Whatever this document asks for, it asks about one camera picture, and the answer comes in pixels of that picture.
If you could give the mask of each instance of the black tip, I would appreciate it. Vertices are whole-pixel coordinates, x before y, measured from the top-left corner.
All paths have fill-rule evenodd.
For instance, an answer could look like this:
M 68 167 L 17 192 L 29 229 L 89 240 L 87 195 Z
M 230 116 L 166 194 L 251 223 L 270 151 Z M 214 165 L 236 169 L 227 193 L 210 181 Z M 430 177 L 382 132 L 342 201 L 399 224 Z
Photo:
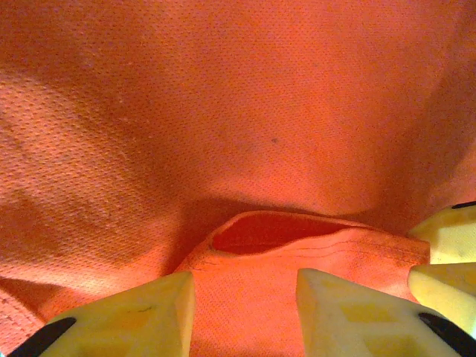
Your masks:
M 452 206 L 451 209 L 457 210 L 458 208 L 471 207 L 471 206 L 476 206 L 476 201 L 458 203 L 457 205 Z
M 63 318 L 45 325 L 7 357 L 38 357 L 75 323 L 75 318 Z
M 462 357 L 476 357 L 476 340 L 451 321 L 421 312 L 419 319 Z

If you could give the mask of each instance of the black plastic edge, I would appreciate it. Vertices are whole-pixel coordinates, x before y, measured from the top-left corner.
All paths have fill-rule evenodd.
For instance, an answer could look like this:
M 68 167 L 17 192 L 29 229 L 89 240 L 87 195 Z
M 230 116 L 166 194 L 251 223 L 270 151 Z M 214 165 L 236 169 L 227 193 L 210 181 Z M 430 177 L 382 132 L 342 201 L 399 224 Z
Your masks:
M 76 318 L 63 318 L 44 325 L 7 357 L 39 357 L 75 323 Z

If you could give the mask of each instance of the yellow plastic object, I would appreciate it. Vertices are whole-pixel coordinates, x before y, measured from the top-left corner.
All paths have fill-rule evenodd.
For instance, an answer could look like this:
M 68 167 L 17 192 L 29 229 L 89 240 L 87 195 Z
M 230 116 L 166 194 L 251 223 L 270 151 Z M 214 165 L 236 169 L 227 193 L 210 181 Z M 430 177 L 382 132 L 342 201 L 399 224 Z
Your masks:
M 193 275 L 171 274 L 56 316 L 77 322 L 41 356 L 188 356 L 194 309 Z
M 476 262 L 476 202 L 446 208 L 408 234 L 431 244 L 431 264 Z
M 408 285 L 422 305 L 476 337 L 476 263 L 414 266 Z
M 314 269 L 297 273 L 307 357 L 457 357 L 418 318 L 437 312 Z

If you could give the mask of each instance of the yellow plastic piece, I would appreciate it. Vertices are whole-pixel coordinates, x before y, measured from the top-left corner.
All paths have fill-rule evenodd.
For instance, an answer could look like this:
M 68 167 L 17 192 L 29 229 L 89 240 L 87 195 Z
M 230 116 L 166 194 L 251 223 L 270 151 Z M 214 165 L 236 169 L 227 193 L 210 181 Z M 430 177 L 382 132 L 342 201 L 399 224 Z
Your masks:
M 430 242 L 431 264 L 476 262 L 476 204 L 446 208 L 408 234 Z
M 56 316 L 77 322 L 41 356 L 188 356 L 194 309 L 193 275 L 171 274 Z
M 307 357 L 457 357 L 418 318 L 437 312 L 314 269 L 297 273 Z
M 476 337 L 476 263 L 414 266 L 408 285 L 422 305 Z

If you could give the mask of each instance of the orange fabric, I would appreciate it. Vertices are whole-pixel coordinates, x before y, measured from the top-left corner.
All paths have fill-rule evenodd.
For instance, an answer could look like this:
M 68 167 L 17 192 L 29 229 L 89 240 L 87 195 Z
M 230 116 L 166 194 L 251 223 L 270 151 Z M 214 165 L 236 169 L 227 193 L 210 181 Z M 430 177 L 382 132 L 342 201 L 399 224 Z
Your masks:
M 12 320 L 170 273 L 238 213 L 387 242 L 476 199 L 473 1 L 1 5 L 0 292 L 22 306 L 3 352 Z
M 196 282 L 190 355 L 302 356 L 295 303 L 299 268 L 316 268 L 414 301 L 407 276 L 411 266 L 428 262 L 428 243 L 349 224 L 246 213 L 201 243 L 178 268 L 192 271 Z M 336 228 L 332 233 L 330 226 Z M 250 241 L 253 254 L 240 254 Z M 219 246 L 226 251 L 217 251 Z

